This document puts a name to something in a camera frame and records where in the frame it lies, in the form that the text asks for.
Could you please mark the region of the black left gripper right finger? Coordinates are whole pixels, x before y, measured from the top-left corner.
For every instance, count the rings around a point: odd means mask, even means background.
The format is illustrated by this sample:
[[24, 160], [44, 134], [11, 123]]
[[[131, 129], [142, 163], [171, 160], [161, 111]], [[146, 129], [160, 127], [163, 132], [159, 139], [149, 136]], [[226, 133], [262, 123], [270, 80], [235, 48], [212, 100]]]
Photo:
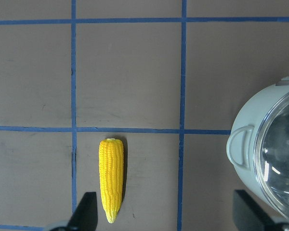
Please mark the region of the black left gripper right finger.
[[281, 231], [245, 190], [233, 192], [233, 222], [239, 231]]

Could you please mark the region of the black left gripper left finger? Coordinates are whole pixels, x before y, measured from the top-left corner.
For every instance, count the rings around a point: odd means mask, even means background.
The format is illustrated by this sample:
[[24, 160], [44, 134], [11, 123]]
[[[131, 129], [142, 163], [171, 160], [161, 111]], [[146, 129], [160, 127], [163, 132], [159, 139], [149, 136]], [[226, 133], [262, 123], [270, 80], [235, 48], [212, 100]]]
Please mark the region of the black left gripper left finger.
[[67, 224], [68, 231], [95, 231], [97, 228], [96, 192], [86, 192]]

